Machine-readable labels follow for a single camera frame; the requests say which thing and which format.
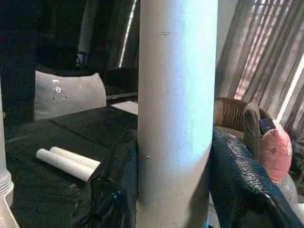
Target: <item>pink cushion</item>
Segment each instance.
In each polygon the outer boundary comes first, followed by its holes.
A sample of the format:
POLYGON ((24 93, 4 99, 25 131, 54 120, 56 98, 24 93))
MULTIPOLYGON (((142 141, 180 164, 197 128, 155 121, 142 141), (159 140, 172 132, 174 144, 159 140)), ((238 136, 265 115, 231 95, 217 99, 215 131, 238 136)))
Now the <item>pink cushion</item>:
POLYGON ((276 129, 269 130, 261 140, 261 164, 273 183, 280 183, 289 171, 292 146, 283 127, 274 121, 276 129))

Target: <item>white pipe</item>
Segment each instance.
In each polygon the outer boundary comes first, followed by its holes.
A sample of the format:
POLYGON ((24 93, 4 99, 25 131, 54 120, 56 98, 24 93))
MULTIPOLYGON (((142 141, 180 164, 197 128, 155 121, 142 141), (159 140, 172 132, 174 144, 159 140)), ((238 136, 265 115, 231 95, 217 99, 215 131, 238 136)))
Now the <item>white pipe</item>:
POLYGON ((19 225, 15 220, 15 217, 12 214, 5 197, 0 198, 0 227, 19 228, 19 225))
POLYGON ((6 169, 2 96, 0 89, 0 198, 6 197, 9 206, 13 203, 13 190, 14 183, 11 181, 10 172, 6 169))
POLYGON ((93 159, 87 158, 85 156, 81 156, 79 154, 76 154, 76 153, 73 153, 73 152, 70 152, 70 151, 67 151, 67 150, 55 147, 55 146, 52 147, 49 151, 51 153, 60 155, 60 156, 62 156, 64 158, 67 158, 69 160, 77 162, 78 164, 81 164, 81 165, 84 165, 86 167, 89 167, 92 170, 95 170, 99 166, 99 164, 100 164, 100 162, 98 162, 98 161, 95 161, 93 159))
POLYGON ((206 225, 217 9, 217 0, 141 1, 136 227, 206 225))
POLYGON ((39 149, 36 153, 36 157, 83 181, 87 181, 94 172, 94 170, 89 167, 78 164, 77 162, 64 158, 60 155, 50 153, 45 149, 39 149))

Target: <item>black table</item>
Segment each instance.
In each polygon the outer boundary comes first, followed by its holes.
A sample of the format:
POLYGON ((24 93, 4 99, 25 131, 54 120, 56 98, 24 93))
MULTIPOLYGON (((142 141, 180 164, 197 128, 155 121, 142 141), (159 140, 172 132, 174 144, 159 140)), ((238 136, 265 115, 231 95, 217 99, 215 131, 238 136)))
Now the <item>black table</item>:
POLYGON ((111 107, 5 129, 7 168, 15 184, 11 209, 20 227, 67 227, 85 184, 38 160, 38 149, 58 146, 101 161, 131 129, 137 129, 137 116, 111 107))

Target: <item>white paper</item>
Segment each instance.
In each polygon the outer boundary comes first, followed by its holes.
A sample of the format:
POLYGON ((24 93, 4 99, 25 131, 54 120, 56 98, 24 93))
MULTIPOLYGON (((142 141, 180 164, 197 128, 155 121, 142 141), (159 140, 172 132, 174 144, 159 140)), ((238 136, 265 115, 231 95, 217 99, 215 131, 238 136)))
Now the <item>white paper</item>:
POLYGON ((134 115, 138 114, 138 104, 133 101, 121 102, 121 103, 113 104, 111 106, 132 113, 134 115))
POLYGON ((94 170, 89 167, 78 164, 77 162, 62 157, 58 154, 51 153, 45 149, 38 150, 36 157, 83 181, 87 181, 94 172, 94 170))
POLYGON ((82 156, 82 155, 79 155, 79 154, 76 154, 76 153, 55 147, 55 146, 52 147, 49 151, 51 153, 60 155, 64 158, 67 158, 67 159, 77 162, 81 165, 89 167, 92 170, 95 170, 97 168, 97 166, 100 164, 100 162, 98 162, 98 161, 95 161, 93 159, 87 158, 85 156, 82 156))

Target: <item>gray cushion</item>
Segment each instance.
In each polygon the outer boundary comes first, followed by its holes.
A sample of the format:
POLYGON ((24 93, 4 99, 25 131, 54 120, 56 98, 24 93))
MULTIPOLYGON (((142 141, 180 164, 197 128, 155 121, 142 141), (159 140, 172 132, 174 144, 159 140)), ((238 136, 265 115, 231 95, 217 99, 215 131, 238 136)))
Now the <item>gray cushion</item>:
POLYGON ((256 103, 249 103, 243 112, 244 144, 251 152, 253 159, 260 162, 261 133, 259 129, 260 111, 256 103))

